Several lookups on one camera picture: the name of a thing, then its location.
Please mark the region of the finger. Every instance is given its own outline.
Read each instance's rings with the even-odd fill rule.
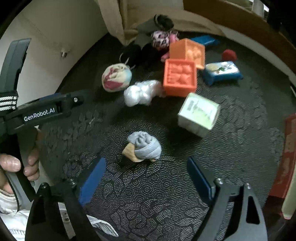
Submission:
[[[37,139],[36,139],[36,141],[40,141],[40,140],[42,140],[43,135],[42,135],[42,132],[41,132],[40,129],[38,129],[38,128],[36,128],[36,129],[37,129]]]
[[[0,165],[9,172],[18,172],[21,169],[20,160],[7,154],[0,154]]]
[[[24,168],[24,174],[26,177],[32,176],[37,173],[39,169],[39,161],[37,161],[33,166],[27,166]]]
[[[0,189],[3,190],[3,186],[4,184],[7,182],[7,178],[6,176],[4,175],[2,169],[0,169]]]
[[[9,194],[13,194],[13,190],[11,188],[11,186],[9,185],[8,182],[6,182],[2,188],[3,191],[9,193]]]
[[[39,150],[38,148],[34,148],[28,156],[29,165],[33,166],[37,162],[38,158],[39,158]]]
[[[40,173],[39,173],[39,170],[37,170],[37,172],[34,175],[28,177],[28,180],[36,181],[39,178],[39,176],[40,176]]]

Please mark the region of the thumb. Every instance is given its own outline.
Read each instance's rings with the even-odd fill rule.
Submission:
[[[18,172],[21,169],[20,160],[7,154],[0,154],[0,165],[9,172]]]

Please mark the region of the pink plush toy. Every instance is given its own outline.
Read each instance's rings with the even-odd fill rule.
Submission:
[[[174,43],[176,41],[179,40],[179,38],[177,37],[177,34],[170,34],[169,35],[169,41],[170,41],[170,44],[171,43]],[[165,62],[166,59],[168,59],[170,57],[170,52],[168,51],[167,53],[165,53],[162,57],[161,57],[161,62]]]

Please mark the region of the floor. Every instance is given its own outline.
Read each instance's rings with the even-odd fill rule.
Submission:
[[[193,37],[183,33],[181,37]],[[233,184],[251,183],[264,205],[275,178],[283,147],[284,118],[294,112],[296,100],[287,76],[251,50],[224,38],[206,51],[206,62],[217,62],[226,48],[236,51],[244,76],[237,82],[212,87],[199,74],[197,93],[221,105],[215,128],[200,139],[177,127],[183,99],[155,98],[152,105],[128,108],[122,93],[101,87],[103,71],[117,63],[121,44],[110,35],[99,40],[72,68],[59,89],[62,93],[82,88],[94,90],[95,102],[78,107],[70,118],[43,126],[45,140],[41,162],[57,182],[78,176],[94,154],[104,147],[107,169],[93,199],[85,207],[89,215],[109,222],[119,233],[110,240],[190,240],[208,207],[187,175],[189,155],[215,176]],[[140,66],[135,81],[162,80],[163,64]],[[158,138],[163,147],[159,161],[132,164],[122,157],[126,137],[143,130]],[[221,240],[232,207],[226,211],[217,240]]]

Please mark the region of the white sleeve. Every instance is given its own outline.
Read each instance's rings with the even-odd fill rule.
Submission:
[[[26,227],[29,218],[29,210],[21,210],[10,214],[0,213],[0,217],[8,230],[17,241],[25,241]]]
[[[17,200],[13,194],[0,189],[0,212],[10,214],[17,211]]]

